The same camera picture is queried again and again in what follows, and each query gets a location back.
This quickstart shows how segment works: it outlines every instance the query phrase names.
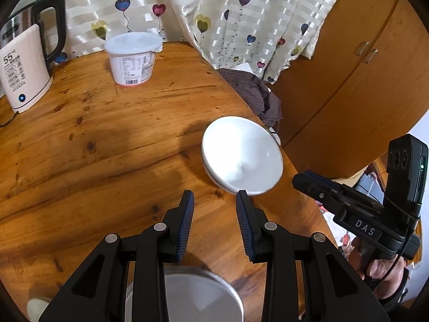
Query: cabinet door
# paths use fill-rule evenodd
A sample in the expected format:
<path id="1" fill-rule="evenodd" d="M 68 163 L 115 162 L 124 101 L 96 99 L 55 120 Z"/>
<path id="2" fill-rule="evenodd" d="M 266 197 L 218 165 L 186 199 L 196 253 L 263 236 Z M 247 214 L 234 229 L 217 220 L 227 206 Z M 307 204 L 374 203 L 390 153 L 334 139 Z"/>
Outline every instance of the cabinet door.
<path id="1" fill-rule="evenodd" d="M 311 60 L 301 56 L 270 86 L 282 101 L 282 146 L 329 101 L 383 30 L 398 0 L 338 0 L 320 31 Z M 360 57 L 355 51 L 370 45 Z"/>
<path id="2" fill-rule="evenodd" d="M 349 177 L 428 110 L 429 35 L 407 0 L 398 1 L 372 49 L 378 53 L 371 61 L 285 147 L 298 171 Z"/>

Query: silver lid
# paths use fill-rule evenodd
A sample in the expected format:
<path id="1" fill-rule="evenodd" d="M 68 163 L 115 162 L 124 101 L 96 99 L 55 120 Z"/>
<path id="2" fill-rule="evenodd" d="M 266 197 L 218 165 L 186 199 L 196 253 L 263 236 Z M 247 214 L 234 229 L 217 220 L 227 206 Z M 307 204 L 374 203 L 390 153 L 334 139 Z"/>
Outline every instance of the silver lid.
<path id="1" fill-rule="evenodd" d="M 31 7 L 21 11 L 16 16 L 9 19 L 0 30 L 0 49 L 32 25 Z"/>

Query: nutrition label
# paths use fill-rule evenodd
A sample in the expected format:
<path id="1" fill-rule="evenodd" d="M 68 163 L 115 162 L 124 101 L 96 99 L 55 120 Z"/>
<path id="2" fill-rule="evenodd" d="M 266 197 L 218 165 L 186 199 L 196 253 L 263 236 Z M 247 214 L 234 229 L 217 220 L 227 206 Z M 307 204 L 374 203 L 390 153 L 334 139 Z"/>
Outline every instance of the nutrition label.
<path id="1" fill-rule="evenodd" d="M 122 76 L 125 84 L 136 85 L 145 81 L 151 75 L 154 59 L 153 53 L 134 57 L 121 57 Z"/>
<path id="2" fill-rule="evenodd" d="M 15 55 L 15 50 L 3 58 L 4 73 L 12 91 L 16 91 L 25 85 L 25 72 L 20 55 Z"/>

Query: striped curtain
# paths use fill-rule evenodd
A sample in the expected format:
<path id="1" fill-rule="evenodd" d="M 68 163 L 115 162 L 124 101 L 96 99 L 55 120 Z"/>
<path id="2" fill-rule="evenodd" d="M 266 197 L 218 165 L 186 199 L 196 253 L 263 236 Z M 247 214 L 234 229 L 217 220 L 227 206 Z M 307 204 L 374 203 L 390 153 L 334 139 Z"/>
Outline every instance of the striped curtain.
<path id="1" fill-rule="evenodd" d="M 16 10 L 33 1 L 21 0 Z M 215 69 L 248 62 L 255 75 L 274 83 L 289 61 L 311 56 L 335 1 L 66 0 L 68 38 L 56 62 L 103 50 L 112 36 L 145 31 L 164 41 L 188 41 Z M 53 49 L 53 11 L 42 19 Z"/>

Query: kettle temperature display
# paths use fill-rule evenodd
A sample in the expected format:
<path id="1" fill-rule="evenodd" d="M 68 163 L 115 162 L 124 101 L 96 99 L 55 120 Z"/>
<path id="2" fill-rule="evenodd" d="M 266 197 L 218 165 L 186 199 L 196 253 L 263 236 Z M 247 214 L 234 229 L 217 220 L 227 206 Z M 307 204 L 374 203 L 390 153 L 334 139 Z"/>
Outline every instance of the kettle temperature display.
<path id="1" fill-rule="evenodd" d="M 13 59 L 12 53 L 15 53 L 15 52 L 16 52 L 16 50 L 13 50 L 12 52 L 8 53 L 7 56 L 3 57 L 3 62 L 5 65 L 9 64 L 9 62 L 12 61 L 12 59 Z"/>

